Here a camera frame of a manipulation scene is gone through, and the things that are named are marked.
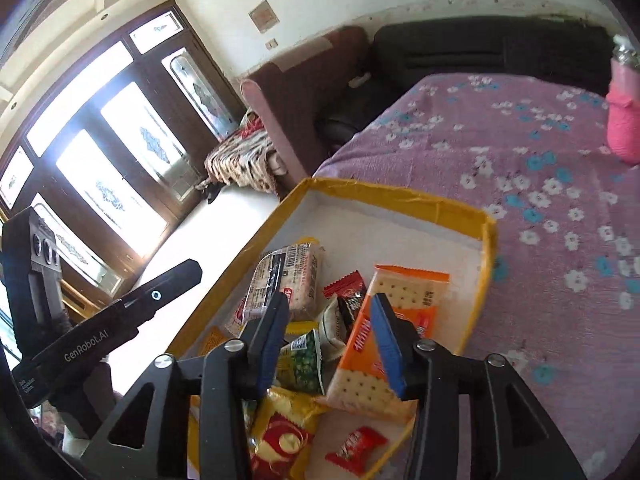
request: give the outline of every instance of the white floor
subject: white floor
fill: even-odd
[[[163,353],[200,300],[278,205],[273,195],[227,186],[212,204],[201,202],[153,257],[140,279],[148,282],[192,258],[202,281],[156,313],[140,334],[111,353],[113,389],[124,394]]]

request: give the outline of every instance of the door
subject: door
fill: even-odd
[[[2,158],[0,206],[56,234],[65,286],[105,306],[199,202],[244,107],[174,2],[112,34],[36,106]]]

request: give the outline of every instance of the blue gripper pad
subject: blue gripper pad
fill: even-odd
[[[289,322],[289,300],[282,292],[272,295],[262,322],[270,323],[271,327],[261,345],[257,366],[257,388],[260,395],[263,395],[273,384],[280,347]]]
[[[404,359],[392,324],[396,322],[396,314],[391,309],[386,294],[377,293],[371,298],[370,318],[373,333],[376,335],[378,353],[385,369],[386,380],[394,393],[402,399],[406,388],[404,380]]]

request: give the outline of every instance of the yellow box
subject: yellow box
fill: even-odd
[[[283,200],[236,256],[167,352],[178,358],[196,355],[210,329],[222,327],[238,306],[260,256],[296,243],[301,237],[316,238],[326,250],[320,287],[356,269],[368,283],[375,264],[448,272],[450,294],[438,310],[432,337],[453,353],[463,351],[491,281],[497,242],[495,221],[482,210],[416,190],[308,178]],[[322,417],[333,418],[332,414]],[[335,414],[336,422],[344,418],[342,413]],[[413,423],[400,428],[385,424],[380,422],[377,429],[386,431],[392,444],[374,457],[375,464],[364,479],[372,478],[412,432]],[[192,417],[189,457],[197,468],[197,438],[191,438],[196,432],[197,422]],[[324,457],[321,448],[327,446],[319,442],[320,433],[321,428],[312,446],[319,449],[316,453],[312,449],[306,480],[329,475],[324,472],[326,464],[318,462]],[[342,443],[341,436],[333,432],[332,439],[335,450]],[[339,480],[341,475],[331,470],[331,478]]]

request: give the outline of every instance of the pink bottle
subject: pink bottle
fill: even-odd
[[[611,60],[611,83],[607,102],[609,123],[607,142],[624,162],[640,163],[640,58],[630,41],[614,38],[616,49]]]

